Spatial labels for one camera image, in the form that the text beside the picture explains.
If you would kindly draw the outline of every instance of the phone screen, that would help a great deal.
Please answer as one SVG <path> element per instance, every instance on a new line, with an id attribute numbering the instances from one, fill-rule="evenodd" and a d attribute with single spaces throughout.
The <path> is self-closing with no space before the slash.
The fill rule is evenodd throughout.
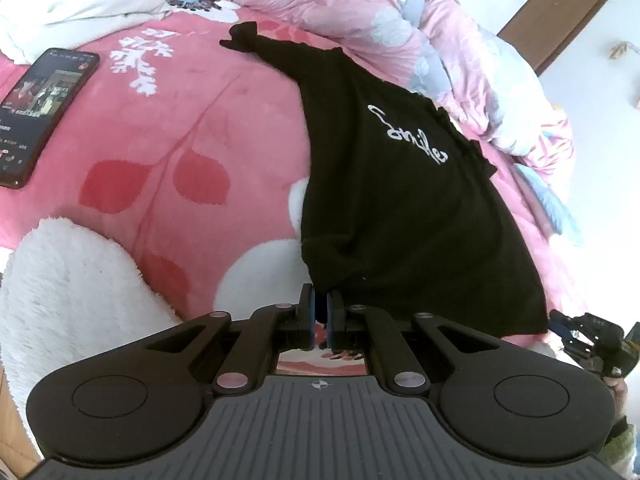
<path id="1" fill-rule="evenodd" d="M 60 120 L 93 73 L 97 54 L 47 50 L 0 104 L 0 184 L 19 187 Z"/>

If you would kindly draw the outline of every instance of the white fur fabric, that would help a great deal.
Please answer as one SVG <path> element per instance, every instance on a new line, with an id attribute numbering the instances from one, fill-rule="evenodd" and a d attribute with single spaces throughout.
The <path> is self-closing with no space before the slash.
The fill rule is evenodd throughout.
<path id="1" fill-rule="evenodd" d="M 0 357 L 34 444 L 25 407 L 44 376 L 179 323 L 116 242 L 67 219 L 40 221 L 0 288 Z"/>

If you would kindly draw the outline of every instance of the white snowflake pattern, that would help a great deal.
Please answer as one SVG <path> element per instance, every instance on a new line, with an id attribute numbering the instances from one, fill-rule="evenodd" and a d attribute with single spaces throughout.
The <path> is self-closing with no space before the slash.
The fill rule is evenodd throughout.
<path id="1" fill-rule="evenodd" d="M 180 36 L 178 32 L 172 30 L 156 30 L 147 28 L 141 32 L 145 36 L 153 38 L 168 38 L 169 36 Z M 158 86 L 153 75 L 156 68 L 151 66 L 142 58 L 147 52 L 153 52 L 154 56 L 171 57 L 174 51 L 169 45 L 162 41 L 146 40 L 135 36 L 118 40 L 121 50 L 112 50 L 110 58 L 114 60 L 111 71 L 114 74 L 122 74 L 131 70 L 136 70 L 138 77 L 129 83 L 129 87 L 136 89 L 139 94 L 149 97 L 156 93 Z"/>

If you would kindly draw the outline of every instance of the red leaf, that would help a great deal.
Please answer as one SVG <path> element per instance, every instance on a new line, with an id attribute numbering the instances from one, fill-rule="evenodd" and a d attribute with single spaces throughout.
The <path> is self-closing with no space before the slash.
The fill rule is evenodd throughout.
<path id="1" fill-rule="evenodd" d="M 271 20 L 264 20 L 258 23 L 258 30 L 276 30 L 280 24 L 278 22 L 272 22 Z"/>
<path id="2" fill-rule="evenodd" d="M 306 43 L 309 41 L 309 35 L 304 31 L 297 28 L 293 33 L 293 41 L 297 43 Z"/>
<path id="3" fill-rule="evenodd" d="M 150 169 L 128 160 L 96 162 L 82 184 L 81 205 L 112 215 L 124 211 L 136 201 Z"/>
<path id="4" fill-rule="evenodd" d="M 145 253 L 140 260 L 140 271 L 153 291 L 162 294 L 178 312 L 184 311 L 191 285 L 178 265 L 163 256 Z"/>
<path id="5" fill-rule="evenodd" d="M 289 32 L 289 27 L 276 30 L 276 38 L 278 38 L 280 41 L 291 41 L 291 33 Z"/>
<path id="6" fill-rule="evenodd" d="M 223 204 L 231 180 L 218 161 L 189 150 L 175 167 L 174 186 L 182 197 L 197 204 Z"/>

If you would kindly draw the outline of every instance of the black shirt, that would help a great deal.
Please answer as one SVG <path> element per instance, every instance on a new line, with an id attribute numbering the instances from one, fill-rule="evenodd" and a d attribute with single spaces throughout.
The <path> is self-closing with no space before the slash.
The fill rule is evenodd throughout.
<path id="1" fill-rule="evenodd" d="M 495 336 L 546 331 L 545 296 L 495 168 L 431 100 L 340 48 L 235 25 L 220 43 L 294 79 L 311 144 L 302 257 L 316 289 L 397 319 L 432 312 Z"/>

